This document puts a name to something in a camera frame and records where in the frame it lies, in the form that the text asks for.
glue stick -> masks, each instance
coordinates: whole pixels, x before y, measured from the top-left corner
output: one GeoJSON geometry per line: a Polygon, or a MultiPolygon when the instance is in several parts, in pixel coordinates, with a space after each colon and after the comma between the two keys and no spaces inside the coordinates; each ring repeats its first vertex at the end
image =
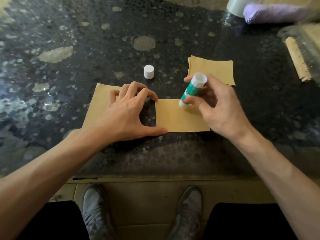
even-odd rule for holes
{"type": "Polygon", "coordinates": [[[197,96],[207,81],[208,81],[208,79],[205,74],[200,73],[200,72],[194,74],[191,82],[189,83],[188,87],[186,88],[186,91],[184,92],[184,94],[182,95],[181,100],[179,101],[179,106],[182,108],[188,106],[189,104],[184,102],[186,97],[197,96]]]}

left hand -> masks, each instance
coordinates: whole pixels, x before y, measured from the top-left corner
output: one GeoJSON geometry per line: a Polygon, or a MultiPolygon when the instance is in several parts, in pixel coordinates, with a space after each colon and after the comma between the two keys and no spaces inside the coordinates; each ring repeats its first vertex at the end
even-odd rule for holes
{"type": "Polygon", "coordinates": [[[155,92],[135,81],[124,84],[121,91],[110,91],[108,109],[90,128],[105,136],[112,134],[111,142],[166,134],[168,130],[164,127],[148,127],[141,124],[139,114],[147,97],[158,101],[155,92]]]}

shoe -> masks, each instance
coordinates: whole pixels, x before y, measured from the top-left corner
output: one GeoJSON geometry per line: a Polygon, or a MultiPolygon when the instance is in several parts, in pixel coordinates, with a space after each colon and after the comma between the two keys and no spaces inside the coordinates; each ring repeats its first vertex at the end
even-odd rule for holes
{"type": "Polygon", "coordinates": [[[182,195],[176,222],[167,240],[196,240],[202,215],[202,193],[198,187],[189,187],[182,195]]]}
{"type": "Polygon", "coordinates": [[[110,219],[110,206],[104,188],[89,185],[82,195],[82,217],[90,240],[118,240],[110,219]]]}

leg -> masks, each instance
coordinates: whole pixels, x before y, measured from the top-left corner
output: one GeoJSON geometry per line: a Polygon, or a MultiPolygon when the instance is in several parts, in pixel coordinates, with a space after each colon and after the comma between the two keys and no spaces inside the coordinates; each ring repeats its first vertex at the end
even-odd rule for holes
{"type": "Polygon", "coordinates": [[[73,201],[46,203],[17,237],[21,239],[83,239],[89,235],[73,201]]]}
{"type": "Polygon", "coordinates": [[[168,240],[196,240],[202,215],[202,193],[195,186],[189,187],[182,195],[176,222],[168,240]]]}
{"type": "Polygon", "coordinates": [[[89,185],[82,195],[81,212],[90,240],[117,240],[110,218],[110,206],[104,188],[89,185]]]}
{"type": "Polygon", "coordinates": [[[218,203],[202,240],[297,239],[277,204],[218,203]]]}

black pants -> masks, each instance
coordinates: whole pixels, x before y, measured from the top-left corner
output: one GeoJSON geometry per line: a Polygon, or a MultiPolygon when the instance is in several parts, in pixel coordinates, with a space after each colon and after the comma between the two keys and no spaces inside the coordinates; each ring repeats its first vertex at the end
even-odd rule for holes
{"type": "MultiPolygon", "coordinates": [[[[89,239],[73,201],[46,203],[17,239],[89,239]]],[[[297,239],[277,204],[219,203],[211,211],[202,240],[297,239]]]]}

